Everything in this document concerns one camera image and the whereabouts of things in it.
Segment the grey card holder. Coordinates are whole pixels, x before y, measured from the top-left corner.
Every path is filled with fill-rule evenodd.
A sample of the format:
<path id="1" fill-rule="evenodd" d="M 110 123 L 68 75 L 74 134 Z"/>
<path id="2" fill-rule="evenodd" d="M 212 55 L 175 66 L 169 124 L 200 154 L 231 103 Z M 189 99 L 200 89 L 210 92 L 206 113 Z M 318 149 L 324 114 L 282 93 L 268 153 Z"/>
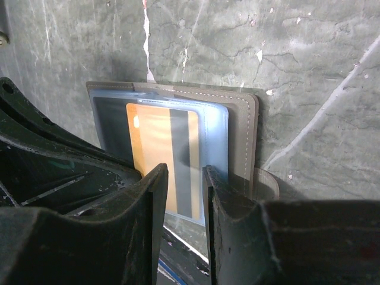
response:
<path id="1" fill-rule="evenodd" d="M 254 193 L 258 100 L 248 93 L 176 87 L 150 83 L 86 84 L 102 149 L 134 166 L 126 104 L 193 111 L 199 117 L 201 219 L 204 224 L 201 170 L 214 166 L 222 178 L 243 193 Z"/>

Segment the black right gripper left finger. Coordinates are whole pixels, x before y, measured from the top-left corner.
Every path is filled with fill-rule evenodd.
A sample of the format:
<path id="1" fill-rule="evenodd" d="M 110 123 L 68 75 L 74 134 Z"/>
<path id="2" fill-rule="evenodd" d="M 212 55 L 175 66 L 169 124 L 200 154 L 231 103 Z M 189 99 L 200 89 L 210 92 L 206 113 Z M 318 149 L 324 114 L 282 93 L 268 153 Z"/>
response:
<path id="1" fill-rule="evenodd" d="M 1 283 L 154 284 L 168 174 L 158 164 L 78 216 L 1 208 Z"/>

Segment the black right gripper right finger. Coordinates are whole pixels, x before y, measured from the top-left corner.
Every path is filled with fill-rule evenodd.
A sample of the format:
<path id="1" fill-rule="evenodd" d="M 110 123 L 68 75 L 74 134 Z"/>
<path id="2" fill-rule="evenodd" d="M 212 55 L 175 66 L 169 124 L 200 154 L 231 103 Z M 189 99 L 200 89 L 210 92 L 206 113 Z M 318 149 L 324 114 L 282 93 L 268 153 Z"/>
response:
<path id="1" fill-rule="evenodd" d="M 379 202 L 252 201 L 202 170 L 211 284 L 378 284 Z"/>

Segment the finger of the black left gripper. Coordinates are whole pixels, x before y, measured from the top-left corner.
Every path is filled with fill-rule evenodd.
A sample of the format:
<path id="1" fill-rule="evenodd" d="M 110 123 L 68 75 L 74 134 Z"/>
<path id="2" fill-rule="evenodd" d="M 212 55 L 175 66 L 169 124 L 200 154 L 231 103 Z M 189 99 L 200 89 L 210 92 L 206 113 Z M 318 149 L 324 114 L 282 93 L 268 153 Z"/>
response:
<path id="1" fill-rule="evenodd" d="M 47 208 L 65 216 L 95 216 L 141 174 L 60 159 L 1 137 L 1 209 Z"/>
<path id="2" fill-rule="evenodd" d="M 1 110 L 29 131 L 80 153 L 86 160 L 120 167 L 129 175 L 139 175 L 131 163 L 82 140 L 61 128 L 35 107 L 8 77 L 1 78 Z"/>

